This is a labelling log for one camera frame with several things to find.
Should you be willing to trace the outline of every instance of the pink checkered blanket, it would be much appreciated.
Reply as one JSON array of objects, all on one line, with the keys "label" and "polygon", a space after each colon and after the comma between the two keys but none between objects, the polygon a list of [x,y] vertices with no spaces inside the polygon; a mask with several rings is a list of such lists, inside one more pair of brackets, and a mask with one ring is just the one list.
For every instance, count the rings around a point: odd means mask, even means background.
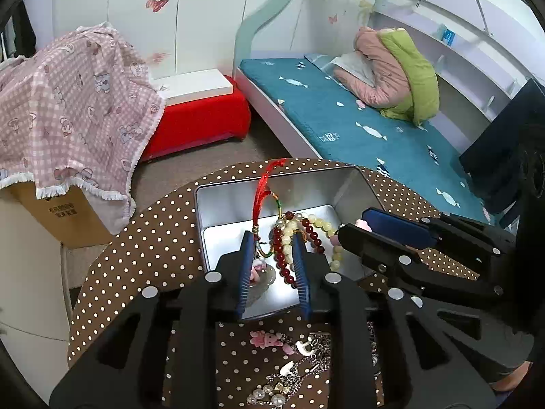
[{"label": "pink checkered blanket", "polygon": [[34,180],[44,198],[77,185],[123,201],[126,222],[136,207],[133,171],[163,110],[143,59],[108,23],[8,60],[0,64],[0,188]]}]

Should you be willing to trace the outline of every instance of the silver chain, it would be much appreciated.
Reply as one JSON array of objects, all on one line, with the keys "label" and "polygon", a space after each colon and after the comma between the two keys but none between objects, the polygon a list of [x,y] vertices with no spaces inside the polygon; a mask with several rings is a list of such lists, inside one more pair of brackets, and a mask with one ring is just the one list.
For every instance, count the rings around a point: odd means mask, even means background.
[{"label": "silver chain", "polygon": [[[310,346],[315,350],[313,355],[302,358],[297,363],[295,363],[290,369],[289,375],[280,375],[280,374],[271,374],[267,375],[266,379],[270,385],[273,384],[275,379],[279,380],[280,383],[289,387],[290,390],[285,395],[286,404],[293,395],[295,395],[306,377],[310,375],[319,374],[329,369],[331,366],[331,335],[327,332],[311,332],[310,337]],[[297,369],[298,366],[302,365],[304,362],[310,363],[309,372],[304,375],[299,375]],[[262,406],[274,406],[271,402],[264,402],[262,400],[257,400],[256,404]]]}]

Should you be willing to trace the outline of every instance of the red ottoman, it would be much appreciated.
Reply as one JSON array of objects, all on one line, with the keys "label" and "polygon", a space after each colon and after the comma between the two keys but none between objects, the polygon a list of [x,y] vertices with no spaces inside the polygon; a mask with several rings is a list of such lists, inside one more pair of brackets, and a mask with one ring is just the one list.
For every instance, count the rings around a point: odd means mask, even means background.
[{"label": "red ottoman", "polygon": [[167,106],[140,161],[218,140],[244,138],[250,128],[250,108],[235,81],[233,93]]}]

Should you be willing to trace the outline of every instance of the pearl necklace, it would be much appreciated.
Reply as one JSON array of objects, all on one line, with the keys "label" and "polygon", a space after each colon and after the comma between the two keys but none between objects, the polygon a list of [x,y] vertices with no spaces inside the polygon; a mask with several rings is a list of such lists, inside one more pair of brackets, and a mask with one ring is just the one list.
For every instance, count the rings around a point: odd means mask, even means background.
[{"label": "pearl necklace", "polygon": [[[292,237],[294,233],[299,232],[303,240],[312,240],[312,246],[317,254],[323,254],[325,248],[322,246],[322,240],[318,238],[315,229],[321,229],[328,238],[331,238],[337,232],[333,229],[329,221],[318,218],[314,214],[305,217],[301,213],[286,212],[276,220],[272,229],[272,240],[270,242],[276,259],[276,266],[280,269],[280,276],[284,278],[286,284],[295,288],[295,277],[291,275],[290,266],[293,264]],[[342,261],[343,248],[339,245],[333,246],[332,261],[329,263],[331,270],[339,270]]]}]

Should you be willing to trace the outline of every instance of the metal box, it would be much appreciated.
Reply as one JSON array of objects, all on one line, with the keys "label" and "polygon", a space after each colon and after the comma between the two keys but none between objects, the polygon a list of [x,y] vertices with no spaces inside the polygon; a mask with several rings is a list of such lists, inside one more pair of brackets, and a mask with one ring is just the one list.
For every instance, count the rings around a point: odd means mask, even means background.
[{"label": "metal box", "polygon": [[[214,270],[223,254],[239,250],[243,234],[252,230],[252,206],[259,178],[234,180],[200,186],[195,191],[195,203],[202,257],[206,270]],[[341,223],[353,223],[369,208],[382,208],[364,175],[355,166],[317,169],[274,175],[269,187],[282,202],[284,212],[302,212],[331,222],[336,229]],[[265,199],[259,219],[260,237],[269,241],[269,233],[277,219],[276,204]],[[323,242],[325,255],[331,260],[332,245],[317,230]],[[276,270],[276,280],[243,314],[243,319],[255,319],[295,306],[299,303],[297,291],[284,283],[273,258],[267,262]],[[362,266],[358,257],[343,253],[340,273],[358,280],[372,271]]]}]

